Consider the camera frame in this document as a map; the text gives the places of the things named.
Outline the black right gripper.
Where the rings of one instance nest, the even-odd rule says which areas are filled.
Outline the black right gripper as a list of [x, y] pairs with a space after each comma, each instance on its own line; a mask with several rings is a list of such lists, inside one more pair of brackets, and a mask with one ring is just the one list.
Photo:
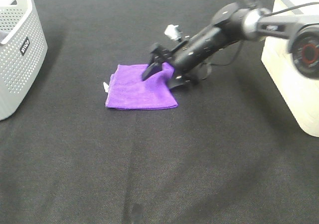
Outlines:
[[142, 73], [142, 80], [145, 81], [162, 71], [162, 63], [165, 61], [174, 68], [173, 76], [168, 81], [169, 90], [189, 84], [198, 84], [211, 73], [211, 67], [214, 64], [210, 61], [210, 57], [217, 51], [237, 42], [239, 39], [227, 36], [221, 28], [207, 26], [190, 39], [179, 42], [169, 52], [163, 53], [163, 47], [155, 43], [151, 46], [151, 58]]

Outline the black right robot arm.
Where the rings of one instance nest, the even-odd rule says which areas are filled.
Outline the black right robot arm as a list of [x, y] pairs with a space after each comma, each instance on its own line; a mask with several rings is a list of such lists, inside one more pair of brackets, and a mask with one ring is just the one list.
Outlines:
[[206, 67], [211, 73], [214, 64], [207, 59], [215, 52], [236, 42], [261, 41], [265, 37], [287, 39], [287, 52], [292, 55], [297, 71], [310, 79], [319, 78], [319, 17], [318, 15], [285, 15], [288, 9], [272, 12], [259, 0], [244, 0], [245, 8], [230, 3], [221, 8], [209, 25], [191, 38], [182, 37], [177, 25], [168, 25], [165, 35], [178, 44], [168, 50], [158, 43], [151, 48], [151, 59], [142, 73], [145, 81], [162, 70], [163, 63], [173, 67], [167, 81], [169, 89], [198, 83], [198, 70]]

